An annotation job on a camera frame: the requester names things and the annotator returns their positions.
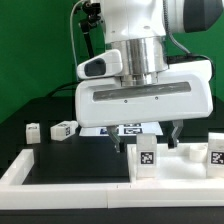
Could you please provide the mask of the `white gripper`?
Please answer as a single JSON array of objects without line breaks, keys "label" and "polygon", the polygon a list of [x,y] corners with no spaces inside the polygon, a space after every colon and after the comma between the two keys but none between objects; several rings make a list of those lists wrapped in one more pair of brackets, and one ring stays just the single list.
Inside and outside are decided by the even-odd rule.
[{"label": "white gripper", "polygon": [[157,76],[154,84],[123,87],[116,77],[81,82],[76,89],[76,119],[80,126],[107,127],[120,151],[116,125],[173,121],[168,148],[178,145],[184,119],[207,117],[213,110],[208,60],[177,63]]}]

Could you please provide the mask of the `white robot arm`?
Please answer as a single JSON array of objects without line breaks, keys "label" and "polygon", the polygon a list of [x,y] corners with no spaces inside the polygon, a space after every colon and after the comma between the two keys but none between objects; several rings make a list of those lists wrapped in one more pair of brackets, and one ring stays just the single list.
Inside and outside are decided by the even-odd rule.
[{"label": "white robot arm", "polygon": [[213,110],[209,58],[186,52],[167,57],[174,33],[209,29],[224,0],[90,0],[88,22],[102,24],[106,51],[77,67],[76,118],[83,128],[107,128],[116,150],[125,150],[119,125],[171,121],[175,145],[185,119]]}]

